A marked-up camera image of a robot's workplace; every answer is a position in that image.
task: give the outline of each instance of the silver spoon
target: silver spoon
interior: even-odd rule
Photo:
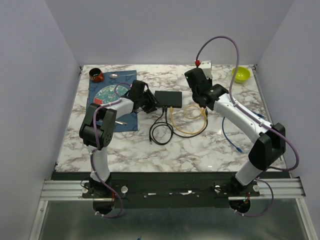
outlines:
[[[131,75],[136,75],[136,73],[126,74],[126,75],[118,75],[118,74],[116,74],[116,73],[112,73],[112,74],[109,75],[109,78],[111,78],[111,79],[117,79],[118,77],[131,76]]]

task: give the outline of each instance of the brown mug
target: brown mug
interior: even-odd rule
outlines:
[[[94,83],[100,83],[105,79],[104,74],[99,68],[92,68],[89,71],[89,77],[90,77],[90,80]]]

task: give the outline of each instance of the white marble tabletop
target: white marble tabletop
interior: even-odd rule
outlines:
[[[244,84],[235,83],[234,97],[248,109],[266,116],[262,100],[257,88],[252,69],[251,77]],[[86,103],[89,92],[89,70],[100,68],[103,72],[136,70],[137,79],[148,83],[150,90],[181,91],[182,104],[195,104],[192,92],[188,87],[184,73],[194,65],[85,65],[74,99],[68,127],[57,162],[58,172],[89,172],[90,156],[83,140],[79,137],[79,129],[86,114]],[[213,65],[213,84],[221,84],[229,89],[231,81],[231,65]],[[229,120],[225,120],[224,128],[227,136],[243,150],[239,153],[225,139],[222,133],[222,116],[216,112],[208,112],[208,127],[193,138],[173,136],[167,145],[151,144],[149,128],[161,115],[162,110],[146,114],[138,113],[138,131],[115,132],[108,146],[108,163],[113,172],[232,172],[238,171],[248,159],[253,144],[249,138]],[[174,110],[174,120],[186,131],[197,131],[203,125],[203,119],[188,120],[183,111]],[[169,131],[165,128],[155,130],[157,139],[165,142]],[[273,166],[284,167],[278,159]]]

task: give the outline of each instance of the blue placemat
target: blue placemat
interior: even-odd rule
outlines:
[[[119,77],[117,79],[111,79],[110,74],[117,74]],[[86,109],[92,103],[96,104],[107,104],[118,100],[118,96],[115,94],[114,89],[119,83],[132,84],[135,79],[137,79],[137,71],[113,71],[105,72],[103,74],[104,81],[94,83],[90,81],[89,83],[89,95],[86,102]],[[126,85],[120,85],[117,87],[117,92],[120,96],[124,95],[129,90],[129,87]],[[116,124],[114,131],[115,132],[129,132],[138,130],[138,118],[136,113],[126,114],[117,120],[127,123],[127,125]]]

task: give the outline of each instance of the green bowl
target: green bowl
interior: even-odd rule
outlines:
[[[235,68],[232,69],[232,75],[235,74]],[[250,71],[243,66],[238,67],[238,71],[235,75],[235,82],[238,84],[242,84],[250,78]]]

